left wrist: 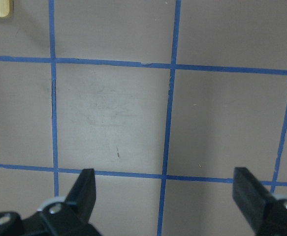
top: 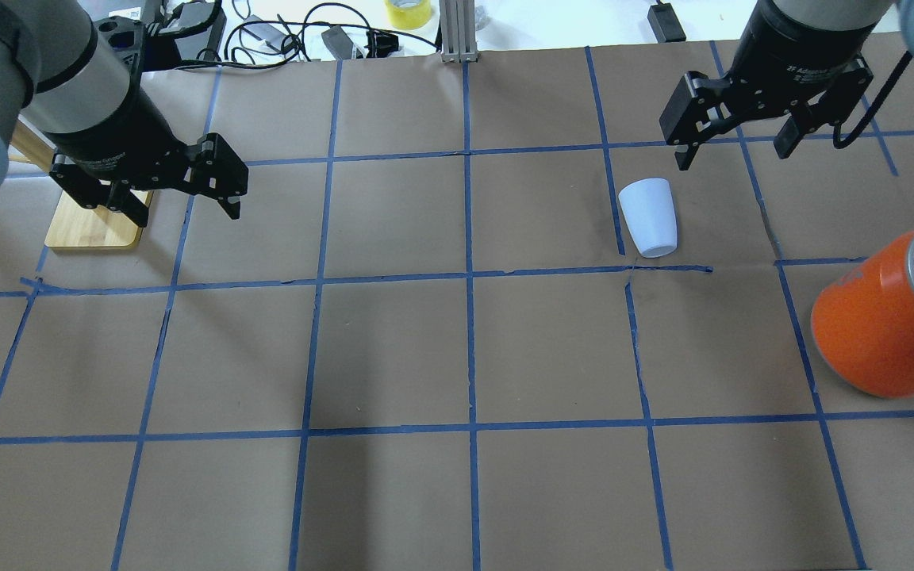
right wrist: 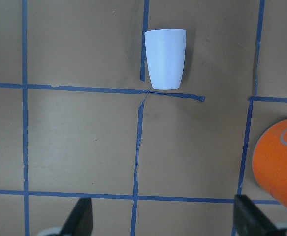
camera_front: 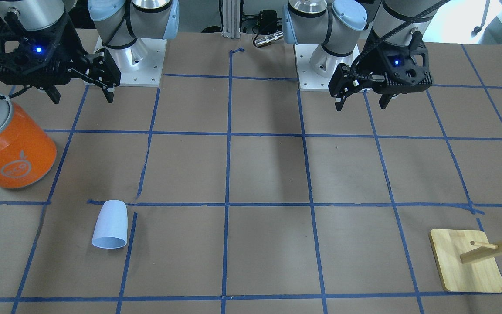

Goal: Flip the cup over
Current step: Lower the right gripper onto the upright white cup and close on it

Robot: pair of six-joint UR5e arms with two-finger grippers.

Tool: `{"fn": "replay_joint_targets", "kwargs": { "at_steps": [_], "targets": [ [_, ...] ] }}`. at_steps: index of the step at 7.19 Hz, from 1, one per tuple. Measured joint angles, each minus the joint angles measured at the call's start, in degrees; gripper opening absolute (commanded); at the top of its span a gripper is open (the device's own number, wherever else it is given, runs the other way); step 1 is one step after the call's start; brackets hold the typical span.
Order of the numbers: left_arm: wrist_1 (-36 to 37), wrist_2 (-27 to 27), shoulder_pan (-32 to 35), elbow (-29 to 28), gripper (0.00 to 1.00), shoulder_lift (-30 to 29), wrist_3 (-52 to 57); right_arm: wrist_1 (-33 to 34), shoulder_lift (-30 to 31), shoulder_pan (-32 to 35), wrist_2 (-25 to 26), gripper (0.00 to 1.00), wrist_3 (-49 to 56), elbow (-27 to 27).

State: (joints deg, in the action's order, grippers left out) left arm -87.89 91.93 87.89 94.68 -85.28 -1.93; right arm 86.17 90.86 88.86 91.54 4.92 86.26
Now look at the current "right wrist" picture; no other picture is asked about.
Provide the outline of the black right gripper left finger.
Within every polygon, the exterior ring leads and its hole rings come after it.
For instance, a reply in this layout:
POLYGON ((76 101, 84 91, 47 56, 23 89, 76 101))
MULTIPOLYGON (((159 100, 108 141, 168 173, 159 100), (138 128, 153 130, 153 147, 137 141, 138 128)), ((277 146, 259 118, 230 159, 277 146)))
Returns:
POLYGON ((63 225, 61 236, 90 236, 93 231, 92 199, 80 198, 63 225))

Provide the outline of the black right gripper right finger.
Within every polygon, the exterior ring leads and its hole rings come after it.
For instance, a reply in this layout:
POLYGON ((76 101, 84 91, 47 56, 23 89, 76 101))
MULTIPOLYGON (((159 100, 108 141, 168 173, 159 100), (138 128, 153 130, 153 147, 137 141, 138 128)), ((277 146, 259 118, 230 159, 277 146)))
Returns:
POLYGON ((279 230, 246 195, 235 195, 233 225, 239 236, 280 236, 279 230))

